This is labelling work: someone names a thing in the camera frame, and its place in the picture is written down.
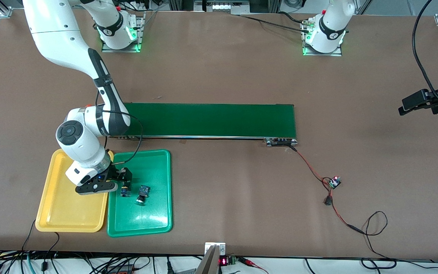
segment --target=green tray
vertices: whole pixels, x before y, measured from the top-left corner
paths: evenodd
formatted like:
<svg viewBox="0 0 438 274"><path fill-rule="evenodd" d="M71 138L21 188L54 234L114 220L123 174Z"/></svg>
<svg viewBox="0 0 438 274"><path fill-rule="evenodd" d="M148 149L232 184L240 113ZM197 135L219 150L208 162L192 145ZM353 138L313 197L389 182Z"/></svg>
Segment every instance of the green tray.
<svg viewBox="0 0 438 274"><path fill-rule="evenodd" d="M132 152L114 155L114 162L127 160ZM140 151L128 163L133 174L132 196L121 197L120 187L109 193L108 235L137 236L169 232L172 229L172 185L170 152L164 149ZM141 185L150 187L144 206L136 204Z"/></svg>

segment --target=yellow tray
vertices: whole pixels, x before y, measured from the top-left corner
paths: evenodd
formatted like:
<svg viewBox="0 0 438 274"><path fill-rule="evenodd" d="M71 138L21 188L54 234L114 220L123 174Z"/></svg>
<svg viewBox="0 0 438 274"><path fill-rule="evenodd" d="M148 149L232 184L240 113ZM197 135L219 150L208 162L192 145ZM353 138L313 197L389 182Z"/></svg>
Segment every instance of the yellow tray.
<svg viewBox="0 0 438 274"><path fill-rule="evenodd" d="M106 214L107 193L79 195L65 171L73 162L62 149L54 152L43 188L35 227L42 232L96 232Z"/></svg>

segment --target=red and black wire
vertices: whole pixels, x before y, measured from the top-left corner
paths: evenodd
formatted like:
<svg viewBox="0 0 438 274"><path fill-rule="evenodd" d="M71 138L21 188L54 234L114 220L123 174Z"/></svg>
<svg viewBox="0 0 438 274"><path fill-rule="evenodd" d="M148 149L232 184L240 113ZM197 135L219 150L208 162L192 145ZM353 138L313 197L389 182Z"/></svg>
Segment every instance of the red and black wire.
<svg viewBox="0 0 438 274"><path fill-rule="evenodd" d="M259 265L253 263L251 260L248 260L248 259L246 259L246 258L244 258L244 257L236 257L236 258L238 259L238 262L240 262L240 263L242 263L242 264L245 264L245 265L247 265L248 267L254 267L254 268L257 268L257 269L261 269L261 270L263 270L266 274L270 274L270 273L268 273L268 271L266 271L264 268L262 268L262 267L260 267Z"/></svg>
<svg viewBox="0 0 438 274"><path fill-rule="evenodd" d="M325 198L324 203L325 203L326 205L330 205L330 206L332 206L332 208L333 208L334 212L336 213L337 217L339 218L339 220L341 220L341 222L344 223L344 225L346 225L346 226L349 227L350 229L354 230L355 232L358 232L358 233L362 234L363 236L366 236L366 240L367 240L367 243L368 243L368 247L370 248L370 251L372 251L373 253L375 253L376 255L378 255L378 256L380 256L380 257L383 257L384 259L386 259L386 260L388 260L388 261L393 262L393 264L390 265L390 266L387 266L387 267L380 267L380 266L378 266L378 265L376 264L376 262L375 262L374 260L372 260L371 258L361 258L361 264L363 265L363 267L365 267L365 268L367 268L367 269L371 269L371 270L376 270L376 271L378 272L378 274L381 274L381 271L380 271L381 269L393 269L394 267L396 267L397 262L406 262L406 263L410 263L410 264L416 265L416 266L418 266L418 267L422 267L422 268L424 268L424 269L438 269L438 267L424 267L424 266L419 265L419 264L416 264L416 263L414 263L414 262L410 262L410 261L406 261L406 260L400 260L400 259L390 258L390 257L387 257L387 256L385 256L385 255L379 253L379 252L376 252L376 251L373 249L373 246L372 246L372 244L371 244L370 236L377 236L377 235L381 234L381 233L384 231L384 229L386 229L386 227L388 226L388 217L386 216L386 214L385 214L383 211L378 210L378 211L376 211L375 213L373 213L372 215L370 215L370 217L369 217L369 218L366 220L366 222L365 222L365 224L366 224L366 228L365 228L364 231L361 230L361 229L359 229L359 228L357 228L357 227L354 226L354 225L348 224L348 223L342 218L342 216L339 214L339 212L337 211L336 207L334 206L334 201L333 201L333 199L332 199L332 188L331 188L330 185L329 185L329 182L330 182L332 179L331 179L330 177L322 177L321 175L319 175L318 172L316 172L316 171L314 170L314 168L310 165L310 163L307 161L307 159L306 159L306 158L305 158L305 157L304 157L304 156L303 156L303 155L302 155L302 154L301 154L296 148L294 148L293 146L289 146L289 147L290 147L293 151L297 152L297 154L298 154L298 155L302 158L302 160L304 160L304 162L307 164L307 166L309 167L309 170L311 171L311 173L315 176L315 178L316 178L318 181L320 181L320 182L322 183L322 186L327 190L327 197ZM375 217L376 215L378 215L378 214L383 215L383 217L384 217L384 219L385 219L385 224L384 224L384 226L382 227L382 229L380 229L380 230L379 230L378 232L376 232L376 233L368 233L368 228L370 227L371 219L372 219L373 217ZM305 259L305 261L306 261L306 263L307 263L307 266L309 267L309 270L310 270L312 273L314 273L313 270L311 269L310 265L309 265L308 260ZM369 261L373 266L372 266L372 267L371 267L371 266L367 266L367 265L365 264L365 261Z"/></svg>

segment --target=brown table surface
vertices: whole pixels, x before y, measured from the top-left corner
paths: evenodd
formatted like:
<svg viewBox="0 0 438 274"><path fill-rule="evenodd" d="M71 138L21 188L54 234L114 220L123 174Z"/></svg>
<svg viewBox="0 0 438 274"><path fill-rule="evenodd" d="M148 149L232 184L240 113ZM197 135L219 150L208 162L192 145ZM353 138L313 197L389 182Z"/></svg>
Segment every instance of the brown table surface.
<svg viewBox="0 0 438 274"><path fill-rule="evenodd" d="M75 14L98 48L90 16ZM279 14L258 17L295 26ZM383 210L389 224L372 237L375 250L438 260L438 115L397 111L402 98L427 87L412 56L414 20L355 16L342 57L304 57L297 32L229 14L159 12L141 53L102 58L126 101L294 104L297 149L321 175L344 179L334 191L344 219L360 227ZM422 18L417 40L438 87L432 17ZM55 130L94 96L88 76L39 54L22 10L0 21L0 249L21 248L59 148ZM135 145L108 143L114 151ZM172 154L172 230L110 238L104 225L97 233L61 233L56 250L200 254L205 242L224 241L239 255L375 256L322 203L325 189L289 148L158 139L142 148ZM34 230L27 248L47 250L54 241L53 233Z"/></svg>

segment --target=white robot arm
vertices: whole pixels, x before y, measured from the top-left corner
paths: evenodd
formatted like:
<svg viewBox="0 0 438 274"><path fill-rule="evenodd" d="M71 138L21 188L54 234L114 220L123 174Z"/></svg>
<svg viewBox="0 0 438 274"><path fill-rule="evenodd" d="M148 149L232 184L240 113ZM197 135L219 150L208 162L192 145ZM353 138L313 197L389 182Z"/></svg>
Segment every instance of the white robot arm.
<svg viewBox="0 0 438 274"><path fill-rule="evenodd" d="M309 19L314 26L307 28L311 33L306 36L305 42L318 52L333 52L342 43L346 26L355 10L353 0L330 0L325 13Z"/></svg>
<svg viewBox="0 0 438 274"><path fill-rule="evenodd" d="M106 44L124 48L133 40L127 34L128 13L118 12L111 0L80 0L90 12ZM127 109L98 52L83 40L68 0L23 0L30 31L40 53L53 63L89 75L104 104L71 110L56 131L56 139L74 160L66 171L77 186L106 170L111 160L98 136L121 135L130 125Z"/></svg>

